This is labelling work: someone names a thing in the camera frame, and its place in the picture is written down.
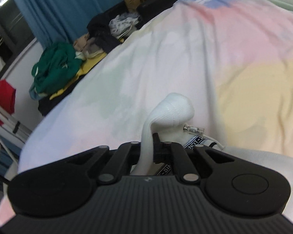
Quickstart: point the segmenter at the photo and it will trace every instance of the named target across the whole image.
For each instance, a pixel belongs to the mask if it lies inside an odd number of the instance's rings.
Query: window
[[[6,63],[0,77],[33,39],[34,36],[14,0],[0,0],[0,56]]]

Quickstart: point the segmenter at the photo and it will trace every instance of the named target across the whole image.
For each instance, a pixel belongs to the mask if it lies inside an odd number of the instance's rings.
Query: ribbed black surface
[[[281,215],[242,219],[213,207],[195,186],[174,176],[124,176],[97,189],[77,211],[53,219],[16,216],[4,227],[13,234],[88,233],[232,233],[291,234],[293,225]]]

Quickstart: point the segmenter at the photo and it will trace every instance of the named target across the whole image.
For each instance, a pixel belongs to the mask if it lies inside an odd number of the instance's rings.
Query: pile of clothes
[[[88,33],[73,44],[54,43],[46,48],[31,71],[29,94],[39,100],[38,110],[46,116],[72,92],[77,83],[109,52],[136,30],[139,14],[124,13],[110,20],[105,13],[91,19]]]

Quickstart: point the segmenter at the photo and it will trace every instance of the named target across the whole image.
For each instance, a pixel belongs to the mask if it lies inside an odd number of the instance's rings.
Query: bedsheet
[[[140,140],[145,118],[171,92],[192,101],[189,124],[221,143],[293,157],[293,0],[177,1],[109,53],[42,121],[19,172]],[[160,133],[179,143],[186,137],[182,128]],[[288,179],[291,161],[278,162]],[[288,204],[293,221],[293,200]]]

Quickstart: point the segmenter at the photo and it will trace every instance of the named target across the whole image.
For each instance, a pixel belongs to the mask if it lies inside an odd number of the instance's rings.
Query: white cable
[[[146,175],[153,162],[152,134],[160,130],[177,127],[192,119],[194,108],[191,101],[178,93],[170,93],[149,114],[141,135],[139,161],[130,175]]]
[[[3,141],[0,139],[0,144],[1,146],[5,149],[5,151],[8,153],[8,155],[10,156],[10,158],[13,160],[14,163],[17,164],[18,166],[18,161],[16,160],[16,158],[13,156],[12,152],[5,146],[5,144],[3,143]]]
[[[209,139],[209,140],[215,142],[215,143],[218,145],[218,147],[221,148],[221,150],[224,150],[225,146],[223,146],[223,145],[222,145],[220,142],[218,142],[216,139],[214,139],[214,138],[212,138],[212,137],[210,137],[210,136],[207,136],[207,135],[205,135],[205,134],[203,135],[203,137],[205,137],[206,139]]]

